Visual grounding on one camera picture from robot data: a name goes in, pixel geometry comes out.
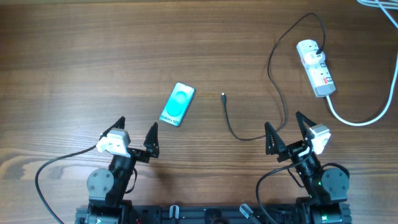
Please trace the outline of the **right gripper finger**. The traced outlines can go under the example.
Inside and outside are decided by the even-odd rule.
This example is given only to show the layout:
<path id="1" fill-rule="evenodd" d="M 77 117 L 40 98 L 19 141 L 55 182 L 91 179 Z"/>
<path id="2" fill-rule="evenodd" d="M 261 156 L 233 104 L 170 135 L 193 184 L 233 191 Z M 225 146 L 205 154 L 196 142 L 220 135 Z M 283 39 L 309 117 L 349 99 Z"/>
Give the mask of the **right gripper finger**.
<path id="1" fill-rule="evenodd" d="M 270 122 L 266 122 L 264 127 L 266 132 L 266 154 L 274 155 L 284 152 L 286 150 L 285 143 Z"/>
<path id="2" fill-rule="evenodd" d="M 316 126 L 317 124 L 312 120 L 308 119 L 303 113 L 300 111 L 295 113 L 296 119 L 300 128 L 300 132 L 302 137 L 305 139 L 307 137 L 307 133 L 309 128 Z"/>

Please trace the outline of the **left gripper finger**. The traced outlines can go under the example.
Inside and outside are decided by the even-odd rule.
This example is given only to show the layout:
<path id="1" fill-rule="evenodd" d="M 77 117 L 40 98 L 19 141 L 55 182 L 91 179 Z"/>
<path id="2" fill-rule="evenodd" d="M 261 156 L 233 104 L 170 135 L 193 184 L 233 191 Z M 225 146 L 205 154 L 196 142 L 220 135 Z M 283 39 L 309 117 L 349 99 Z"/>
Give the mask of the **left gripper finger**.
<path id="1" fill-rule="evenodd" d="M 107 134 L 113 129 L 113 128 L 118 128 L 118 129 L 124 129 L 125 127 L 125 117 L 122 116 L 120 117 L 112 126 L 110 126 L 107 130 L 105 130 L 103 133 L 100 135 L 100 139 L 103 137 L 106 137 Z"/>
<path id="2" fill-rule="evenodd" d="M 146 135 L 144 141 L 144 147 L 146 152 L 150 154 L 151 157 L 159 156 L 159 139 L 158 139 L 158 124 L 155 122 Z"/>

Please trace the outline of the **turquoise screen smartphone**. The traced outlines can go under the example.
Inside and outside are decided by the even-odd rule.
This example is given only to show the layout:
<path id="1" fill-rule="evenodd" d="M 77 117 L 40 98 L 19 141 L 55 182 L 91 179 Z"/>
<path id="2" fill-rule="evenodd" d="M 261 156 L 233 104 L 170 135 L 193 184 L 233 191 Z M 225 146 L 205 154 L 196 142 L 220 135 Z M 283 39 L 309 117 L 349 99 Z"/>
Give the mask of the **turquoise screen smartphone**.
<path id="1" fill-rule="evenodd" d="M 161 112 L 159 119 L 173 126 L 180 126 L 195 94 L 195 89 L 177 82 Z"/>

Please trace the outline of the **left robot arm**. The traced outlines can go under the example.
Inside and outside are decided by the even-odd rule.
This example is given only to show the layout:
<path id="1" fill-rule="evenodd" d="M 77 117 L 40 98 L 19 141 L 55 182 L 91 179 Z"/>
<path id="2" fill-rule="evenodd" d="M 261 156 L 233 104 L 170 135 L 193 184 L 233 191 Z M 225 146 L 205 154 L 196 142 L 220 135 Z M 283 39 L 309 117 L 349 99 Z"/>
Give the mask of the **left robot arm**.
<path id="1" fill-rule="evenodd" d="M 148 163 L 159 156 L 158 124 L 154 123 L 146 134 L 142 149 L 129 147 L 131 138 L 124 129 L 125 117 L 120 117 L 101 133 L 95 148 L 113 155 L 107 169 L 96 169 L 87 180 L 89 204 L 86 210 L 76 212 L 75 223 L 141 223 L 141 217 L 130 200 L 124 196 L 134 189 L 128 188 L 132 176 L 137 177 L 137 162 Z"/>

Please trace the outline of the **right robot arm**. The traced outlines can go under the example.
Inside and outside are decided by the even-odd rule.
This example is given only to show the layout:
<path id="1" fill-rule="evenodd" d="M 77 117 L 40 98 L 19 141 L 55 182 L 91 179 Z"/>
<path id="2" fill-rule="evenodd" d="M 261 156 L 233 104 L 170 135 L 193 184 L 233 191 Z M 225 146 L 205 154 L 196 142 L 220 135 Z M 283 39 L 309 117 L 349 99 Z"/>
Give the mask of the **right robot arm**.
<path id="1" fill-rule="evenodd" d="M 336 223 L 352 222 L 351 210 L 345 202 L 348 199 L 349 171 L 336 163 L 321 165 L 317 156 L 321 154 L 330 139 L 328 127 L 308 119 L 296 112 L 297 122 L 303 139 L 285 145 L 269 122 L 264 124 L 266 132 L 266 154 L 277 154 L 277 160 L 291 160 L 285 167 L 264 174 L 256 185 L 256 198 L 264 214 L 264 223 Z M 268 176 L 282 170 L 294 168 L 308 196 L 299 197 L 293 204 L 263 205 L 259 196 L 260 183 Z"/>

